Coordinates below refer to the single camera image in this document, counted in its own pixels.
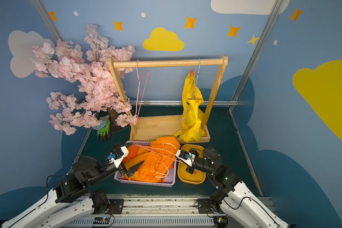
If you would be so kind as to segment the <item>light orange shorts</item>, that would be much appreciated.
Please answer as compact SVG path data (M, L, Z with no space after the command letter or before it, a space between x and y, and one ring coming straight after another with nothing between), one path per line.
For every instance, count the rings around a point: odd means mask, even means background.
M132 177L124 176L125 180L162 183L173 168L176 153L181 148L174 137L162 137L151 141L149 146L133 144L128 148L129 154L123 159L126 168L144 161L144 164Z

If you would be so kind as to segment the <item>yellow shorts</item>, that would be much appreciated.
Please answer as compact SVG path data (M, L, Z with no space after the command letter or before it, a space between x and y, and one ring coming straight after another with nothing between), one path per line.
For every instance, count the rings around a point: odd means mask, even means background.
M204 100L200 90L198 90L198 93L199 97L196 100L195 75L190 75L189 73L185 79L182 91L182 129L173 134L175 138L181 139L186 143L191 141L198 142L205 134L201 127L204 113L199 109Z

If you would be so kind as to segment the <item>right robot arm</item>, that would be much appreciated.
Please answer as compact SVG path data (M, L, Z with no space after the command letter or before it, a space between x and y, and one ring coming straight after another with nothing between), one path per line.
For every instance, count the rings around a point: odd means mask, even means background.
M208 176L216 191L210 196L213 212L231 216L245 228L296 228L275 215L229 168L221 155L211 147L188 152L178 150L177 158L187 165L186 171L199 171Z

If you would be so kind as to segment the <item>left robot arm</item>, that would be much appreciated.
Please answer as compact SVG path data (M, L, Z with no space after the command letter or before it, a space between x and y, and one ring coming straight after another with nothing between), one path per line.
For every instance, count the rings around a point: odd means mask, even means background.
M104 191L96 191L80 203L68 208L67 205L89 192L88 187L95 185L107 177L120 172L131 177L142 165L143 161L127 168L123 163L129 154L129 143L115 147L105 162L86 157L73 163L72 171L54 188L47 190L45 197L27 208L24 212L10 220L0 220L0 228L34 228L49 227L55 225L51 219L55 219L58 226L94 212L97 208L108 205L108 199Z

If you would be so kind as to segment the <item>light blue wire hanger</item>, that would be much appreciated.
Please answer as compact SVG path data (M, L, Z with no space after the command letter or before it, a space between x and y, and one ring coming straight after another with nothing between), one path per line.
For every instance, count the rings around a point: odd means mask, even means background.
M199 93L198 93L198 79L199 79L199 74L200 74L200 67L201 67L201 59L198 58L199 60L199 65L198 65L198 70L197 70L197 74L195 76L195 87L196 87L196 100L198 100L198 97L199 97Z

